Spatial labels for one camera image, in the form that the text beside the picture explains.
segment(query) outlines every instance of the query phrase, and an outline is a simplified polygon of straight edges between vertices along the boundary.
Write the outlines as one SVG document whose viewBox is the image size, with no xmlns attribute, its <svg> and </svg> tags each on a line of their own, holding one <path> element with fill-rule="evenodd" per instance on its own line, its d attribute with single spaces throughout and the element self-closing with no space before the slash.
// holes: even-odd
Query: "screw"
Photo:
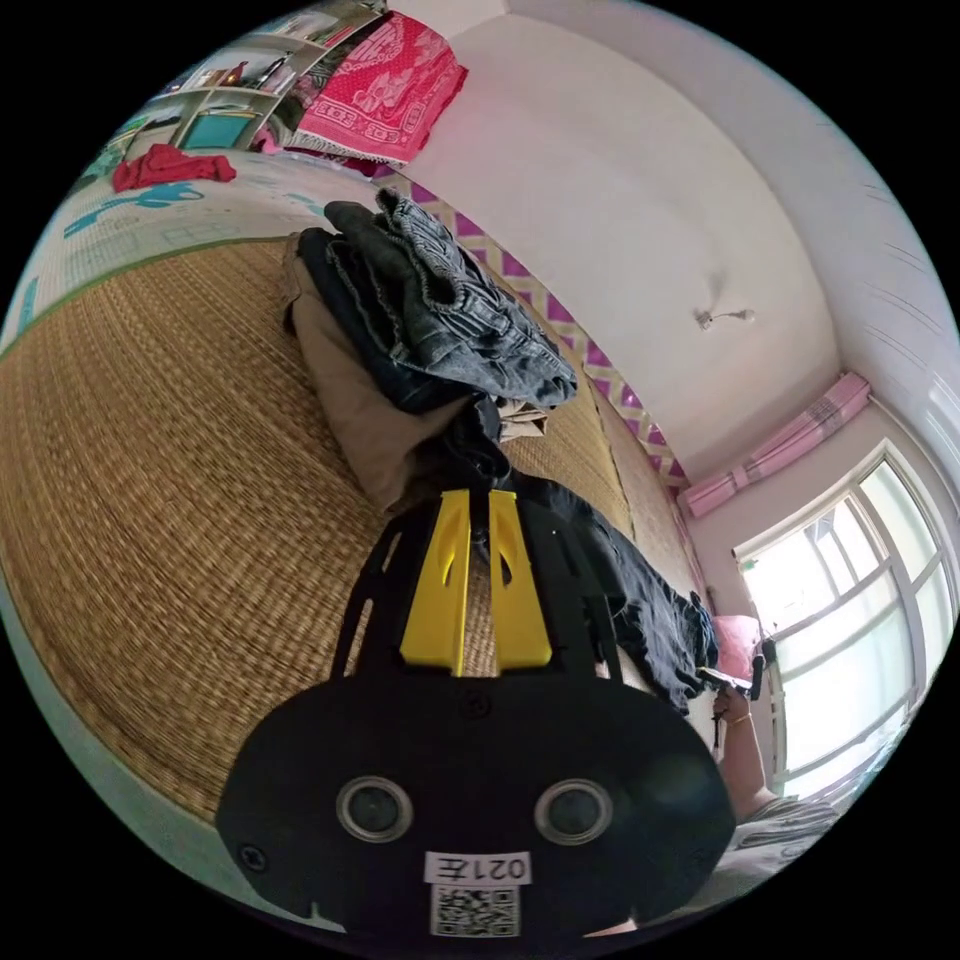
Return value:
<svg viewBox="0 0 960 960">
<path fill-rule="evenodd" d="M 253 873 L 263 873 L 267 869 L 267 855 L 252 844 L 248 843 L 240 848 L 240 859 Z"/>
<path fill-rule="evenodd" d="M 460 702 L 460 713 L 467 720 L 482 720 L 492 709 L 490 698 L 479 690 L 468 690 Z"/>
</svg>

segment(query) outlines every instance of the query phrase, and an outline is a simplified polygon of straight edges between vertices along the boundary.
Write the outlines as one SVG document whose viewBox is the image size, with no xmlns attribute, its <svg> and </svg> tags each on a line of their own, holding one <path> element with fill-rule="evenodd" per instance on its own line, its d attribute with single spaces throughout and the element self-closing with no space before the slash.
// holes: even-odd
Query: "person's arm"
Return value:
<svg viewBox="0 0 960 960">
<path fill-rule="evenodd" d="M 760 744 L 753 729 L 750 703 L 734 690 L 717 694 L 714 715 L 726 722 L 720 775 L 727 785 L 737 822 L 742 823 L 777 795 L 767 789 Z"/>
</svg>

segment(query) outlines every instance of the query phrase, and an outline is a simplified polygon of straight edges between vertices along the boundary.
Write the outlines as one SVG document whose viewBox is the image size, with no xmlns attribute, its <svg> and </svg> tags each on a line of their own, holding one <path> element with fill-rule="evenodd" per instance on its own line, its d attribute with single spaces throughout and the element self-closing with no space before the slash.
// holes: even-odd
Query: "ceiling light fixture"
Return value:
<svg viewBox="0 0 960 960">
<path fill-rule="evenodd" d="M 701 313 L 697 317 L 697 324 L 700 326 L 701 330 L 709 330 L 715 320 L 719 320 L 721 317 L 736 317 L 738 320 L 742 320 L 744 323 L 753 323 L 757 319 L 757 314 L 755 310 L 738 310 L 736 313 Z"/>
</svg>

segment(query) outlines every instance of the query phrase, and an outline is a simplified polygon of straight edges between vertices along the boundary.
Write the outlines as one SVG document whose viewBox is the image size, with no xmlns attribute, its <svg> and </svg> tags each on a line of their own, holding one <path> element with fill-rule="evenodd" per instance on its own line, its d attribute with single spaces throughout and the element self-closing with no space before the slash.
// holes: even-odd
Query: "hand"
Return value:
<svg viewBox="0 0 960 960">
<path fill-rule="evenodd" d="M 750 715 L 750 701 L 733 687 L 724 687 L 713 701 L 713 715 L 733 723 Z"/>
</svg>

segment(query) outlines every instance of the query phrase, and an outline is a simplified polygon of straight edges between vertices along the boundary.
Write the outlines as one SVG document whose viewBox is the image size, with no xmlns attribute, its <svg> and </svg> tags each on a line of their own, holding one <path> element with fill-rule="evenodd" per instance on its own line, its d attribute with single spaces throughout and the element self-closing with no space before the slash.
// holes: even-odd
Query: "teal box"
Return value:
<svg viewBox="0 0 960 960">
<path fill-rule="evenodd" d="M 197 117 L 181 146 L 187 150 L 200 147 L 229 150 L 247 129 L 247 124 L 252 122 L 249 117 L 218 117 L 213 114 Z"/>
</svg>

